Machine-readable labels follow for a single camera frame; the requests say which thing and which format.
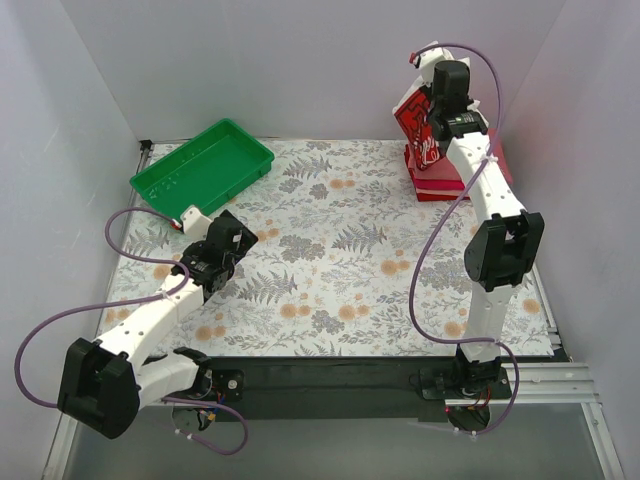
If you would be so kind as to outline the white t-shirt red print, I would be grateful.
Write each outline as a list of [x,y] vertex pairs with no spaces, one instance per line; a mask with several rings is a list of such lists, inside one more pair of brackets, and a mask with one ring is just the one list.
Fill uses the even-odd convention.
[[[442,49],[442,58],[440,61],[462,61],[470,70],[470,60],[468,58],[457,59],[448,49],[440,46],[436,42],[427,45],[422,52],[435,48]],[[463,139],[468,135],[475,134],[471,133],[466,134],[462,138],[453,138],[449,143],[438,143],[433,138],[431,127],[427,122],[427,114],[430,109],[429,97],[431,93],[431,84],[424,84],[420,75],[418,75],[406,93],[401,97],[397,105],[393,108],[394,118],[399,124],[401,130],[404,132],[408,144],[411,146],[410,148],[412,150],[413,158],[416,161],[416,166],[420,170],[425,170],[430,164],[442,159],[445,156],[452,140]],[[478,103],[473,100],[470,109],[479,113]]]

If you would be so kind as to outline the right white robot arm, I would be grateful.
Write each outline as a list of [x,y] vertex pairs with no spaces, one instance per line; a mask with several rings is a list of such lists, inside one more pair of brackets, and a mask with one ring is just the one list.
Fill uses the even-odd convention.
[[475,397],[499,376],[498,344],[509,302],[533,267],[544,231],[539,213],[528,212],[516,198],[491,151],[482,115],[469,96],[470,70],[458,60],[434,66],[428,123],[438,146],[464,183],[478,229],[463,263],[472,282],[467,329],[456,351],[454,389]]

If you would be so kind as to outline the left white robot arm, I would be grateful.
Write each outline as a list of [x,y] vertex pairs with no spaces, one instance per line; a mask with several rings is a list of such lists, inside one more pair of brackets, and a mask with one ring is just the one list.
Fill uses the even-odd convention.
[[154,356],[161,341],[210,297],[222,290],[258,238],[229,211],[208,219],[196,208],[183,215],[195,242],[158,290],[159,299],[141,305],[118,326],[67,350],[58,409],[114,439],[149,404],[175,395],[210,403],[238,399],[243,376],[220,370],[206,354],[178,347]]

